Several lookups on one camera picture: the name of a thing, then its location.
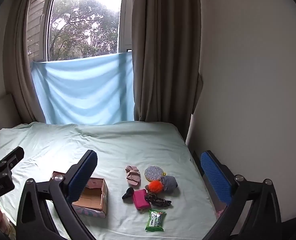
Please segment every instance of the wrinkled sheet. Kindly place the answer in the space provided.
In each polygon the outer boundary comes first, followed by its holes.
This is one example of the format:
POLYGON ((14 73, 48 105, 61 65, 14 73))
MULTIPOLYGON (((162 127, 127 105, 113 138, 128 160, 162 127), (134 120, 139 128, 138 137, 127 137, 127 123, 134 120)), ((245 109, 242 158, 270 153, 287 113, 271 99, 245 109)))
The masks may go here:
POLYGON ((134 120, 131 52, 33 62, 31 74, 49 124, 134 120))
MULTIPOLYGON (((202 239, 216 222, 196 165, 178 133, 168 123, 122 122, 115 125, 48 125, 32 123, 0 130, 0 160, 15 147, 25 151, 24 159, 12 169, 15 189, 0 198, 0 207, 16 223, 17 209, 25 181, 48 181, 53 171, 66 172, 92 149, 98 154, 93 177, 104 178, 108 186, 106 218, 80 215, 96 239, 202 239), (178 188, 165 198, 172 206, 165 210, 164 232, 145 232, 149 213, 139 213, 131 200, 121 197, 129 187, 125 167, 135 165, 141 172, 141 185, 148 181, 144 170, 160 166, 176 177, 178 188)), ((69 239, 52 202, 48 206, 60 234, 69 239)))

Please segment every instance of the pink wallet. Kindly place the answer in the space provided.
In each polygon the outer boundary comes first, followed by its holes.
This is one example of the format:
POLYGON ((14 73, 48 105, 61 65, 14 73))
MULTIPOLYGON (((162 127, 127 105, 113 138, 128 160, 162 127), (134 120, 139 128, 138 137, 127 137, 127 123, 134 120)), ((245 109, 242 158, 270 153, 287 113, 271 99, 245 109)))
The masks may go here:
POLYGON ((132 195, 132 200, 134 202, 135 207, 138 210, 151 208, 150 203, 145 200, 145 196, 147 195, 147 191, 145 189, 135 190, 132 195))

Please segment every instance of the pink sandal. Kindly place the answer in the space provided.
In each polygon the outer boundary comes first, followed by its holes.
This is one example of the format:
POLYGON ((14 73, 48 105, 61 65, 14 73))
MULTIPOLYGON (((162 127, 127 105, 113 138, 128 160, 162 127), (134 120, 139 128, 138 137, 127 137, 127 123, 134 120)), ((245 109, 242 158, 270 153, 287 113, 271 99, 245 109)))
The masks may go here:
POLYGON ((126 173, 127 173, 127 182, 129 184, 136 186, 140 183, 141 181, 140 172, 136 166, 128 165, 126 167, 126 173))

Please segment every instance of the curtain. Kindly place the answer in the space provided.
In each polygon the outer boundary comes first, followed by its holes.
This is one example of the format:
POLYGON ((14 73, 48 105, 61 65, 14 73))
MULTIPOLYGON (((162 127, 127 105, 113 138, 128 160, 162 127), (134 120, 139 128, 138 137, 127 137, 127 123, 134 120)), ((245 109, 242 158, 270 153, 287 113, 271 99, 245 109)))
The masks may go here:
POLYGON ((22 122, 45 122, 33 84, 27 51, 27 21, 32 0, 13 0, 4 35, 3 78, 22 122))
POLYGON ((134 119, 174 124, 186 139, 202 82, 200 0, 133 0, 134 119))
POLYGON ((32 77, 49 124, 133 121, 131 52, 33 62, 32 77))

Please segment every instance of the pink fabric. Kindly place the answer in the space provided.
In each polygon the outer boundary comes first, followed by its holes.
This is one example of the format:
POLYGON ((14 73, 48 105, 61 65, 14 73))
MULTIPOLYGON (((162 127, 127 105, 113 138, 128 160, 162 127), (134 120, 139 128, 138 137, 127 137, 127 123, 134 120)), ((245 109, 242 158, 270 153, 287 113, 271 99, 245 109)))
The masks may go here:
POLYGON ((217 217, 217 219, 219 219, 219 217, 221 216, 221 214, 225 211, 225 209, 226 208, 224 208, 224 209, 222 209, 222 210, 220 210, 220 211, 218 211, 217 213, 216 213, 216 217, 217 217))
POLYGON ((150 203, 145 200, 146 195, 147 191, 145 189, 135 190, 133 193, 132 200, 138 210, 151 208, 150 203))

